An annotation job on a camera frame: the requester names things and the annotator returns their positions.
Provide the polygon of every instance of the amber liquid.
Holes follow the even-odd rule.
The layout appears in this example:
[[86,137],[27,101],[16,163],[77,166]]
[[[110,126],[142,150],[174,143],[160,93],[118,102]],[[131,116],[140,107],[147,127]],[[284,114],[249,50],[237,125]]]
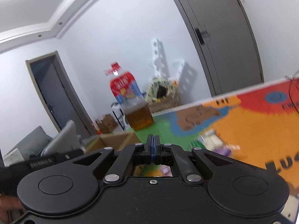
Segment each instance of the amber liquid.
[[132,113],[125,114],[125,117],[133,130],[141,130],[150,126],[154,122],[150,109],[147,105]]

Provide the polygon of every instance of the white wall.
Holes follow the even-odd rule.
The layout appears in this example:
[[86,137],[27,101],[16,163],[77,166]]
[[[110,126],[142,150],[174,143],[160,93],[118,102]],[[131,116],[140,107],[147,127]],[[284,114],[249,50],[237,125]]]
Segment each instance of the white wall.
[[57,130],[45,111],[29,75],[26,60],[58,51],[68,76],[83,106],[94,114],[80,88],[63,46],[49,39],[0,54],[0,149],[5,155],[39,125],[54,137]]
[[173,0],[99,0],[62,38],[72,66],[97,115],[115,101],[104,70],[117,61],[146,90],[154,71],[151,40],[163,43],[170,76],[172,62],[183,58],[197,74],[184,103],[209,98],[210,90],[189,32]]
[[265,81],[299,69],[299,0],[243,0]]

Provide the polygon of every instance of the plastic bottle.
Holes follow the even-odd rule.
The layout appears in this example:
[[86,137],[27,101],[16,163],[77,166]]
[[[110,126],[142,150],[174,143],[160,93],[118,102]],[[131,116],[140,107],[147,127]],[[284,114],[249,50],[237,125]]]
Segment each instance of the plastic bottle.
[[117,62],[106,75],[114,75],[110,80],[110,89],[133,130],[141,130],[153,123],[152,114],[146,104],[133,75],[123,71]]

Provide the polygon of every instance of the door handle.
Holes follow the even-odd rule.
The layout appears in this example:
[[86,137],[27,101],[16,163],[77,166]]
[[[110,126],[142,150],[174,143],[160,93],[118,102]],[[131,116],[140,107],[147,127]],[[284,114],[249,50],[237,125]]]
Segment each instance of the door handle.
[[198,38],[200,44],[204,44],[204,39],[202,38],[202,36],[201,36],[201,32],[199,31],[198,28],[195,28],[195,33],[196,33],[196,35],[197,35],[197,38]]
[[51,114],[53,115],[54,114],[53,106],[51,106],[50,104],[47,104],[47,106],[48,106],[48,109],[50,110]]

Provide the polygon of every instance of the green mat area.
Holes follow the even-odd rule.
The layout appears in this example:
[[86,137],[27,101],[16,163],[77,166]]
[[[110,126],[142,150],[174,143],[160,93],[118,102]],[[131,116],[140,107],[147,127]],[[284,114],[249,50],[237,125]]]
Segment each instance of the green mat area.
[[172,143],[181,146],[185,151],[189,151],[189,144],[194,142],[198,137],[198,133],[183,137],[174,136],[169,126],[170,122],[168,120],[162,119],[161,116],[158,119],[154,117],[154,124],[145,129],[137,130],[135,133],[142,143],[146,143],[148,134],[159,135],[161,144]]

